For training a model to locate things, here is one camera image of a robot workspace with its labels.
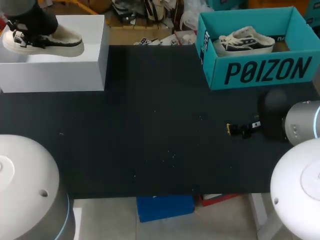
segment white bag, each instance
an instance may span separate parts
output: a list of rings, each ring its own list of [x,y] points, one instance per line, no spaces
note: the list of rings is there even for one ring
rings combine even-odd
[[[198,30],[200,13],[212,12],[213,9],[206,4],[205,0],[184,0],[184,11],[180,20],[180,29],[183,24],[192,30]]]

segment table leg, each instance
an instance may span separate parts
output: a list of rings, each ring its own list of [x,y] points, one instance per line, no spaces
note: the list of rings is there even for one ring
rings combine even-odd
[[[283,223],[274,210],[268,217],[261,193],[249,195],[258,240],[272,240],[277,232],[282,228]]]

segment orange box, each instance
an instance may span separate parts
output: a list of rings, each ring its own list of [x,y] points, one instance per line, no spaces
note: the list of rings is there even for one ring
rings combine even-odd
[[[248,7],[250,9],[283,8],[294,6],[302,16],[305,15],[308,4],[308,0],[248,0]]]

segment blue box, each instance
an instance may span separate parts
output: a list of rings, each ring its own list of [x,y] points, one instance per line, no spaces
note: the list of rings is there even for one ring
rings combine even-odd
[[[320,26],[320,0],[309,1],[304,19],[312,28]]]
[[[246,26],[290,51],[218,57],[212,41]],[[201,13],[196,50],[212,90],[310,82],[320,63],[320,40],[295,7]]]
[[[230,10],[246,2],[247,0],[207,0],[208,6],[212,7],[215,11]]]
[[[191,195],[139,196],[136,206],[141,223],[192,214],[195,210]]]

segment shoe sole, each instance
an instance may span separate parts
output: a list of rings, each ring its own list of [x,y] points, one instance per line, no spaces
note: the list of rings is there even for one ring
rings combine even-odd
[[[253,50],[245,50],[245,51],[223,51],[218,49],[217,47],[214,48],[218,57],[232,57],[232,56],[245,56],[245,55],[254,55],[254,54],[269,54],[272,53],[274,46],[253,49]]]
[[[77,46],[47,46],[41,48],[27,45],[21,47],[19,43],[14,41],[12,32],[4,33],[2,43],[7,50],[22,55],[56,55],[73,58],[80,56],[85,50],[83,42]]]

